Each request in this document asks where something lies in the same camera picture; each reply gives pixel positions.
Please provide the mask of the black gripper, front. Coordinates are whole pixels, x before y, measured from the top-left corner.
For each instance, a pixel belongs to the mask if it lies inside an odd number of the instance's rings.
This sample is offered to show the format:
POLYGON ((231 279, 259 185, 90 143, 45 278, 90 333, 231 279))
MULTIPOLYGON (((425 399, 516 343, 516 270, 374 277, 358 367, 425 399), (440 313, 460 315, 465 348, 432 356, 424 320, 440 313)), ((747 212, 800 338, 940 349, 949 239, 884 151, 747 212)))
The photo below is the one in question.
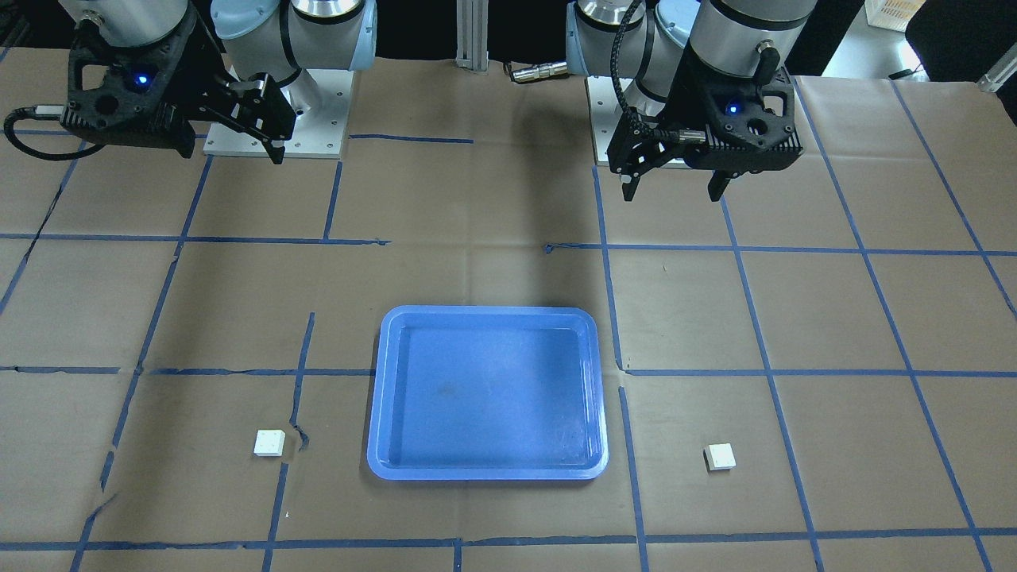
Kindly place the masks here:
POLYGON ((733 173, 780 171, 803 154, 795 128, 795 94, 785 69, 767 85, 708 68, 679 63, 671 93, 655 127, 622 118, 608 145, 608 166, 621 174, 622 199, 631 203, 640 177, 669 160, 713 171, 709 199, 718 203, 733 173))
POLYGON ((61 126, 96 145, 191 152, 194 121, 264 145, 284 162, 296 112, 268 73, 226 70, 198 10, 72 10, 67 102, 61 126))

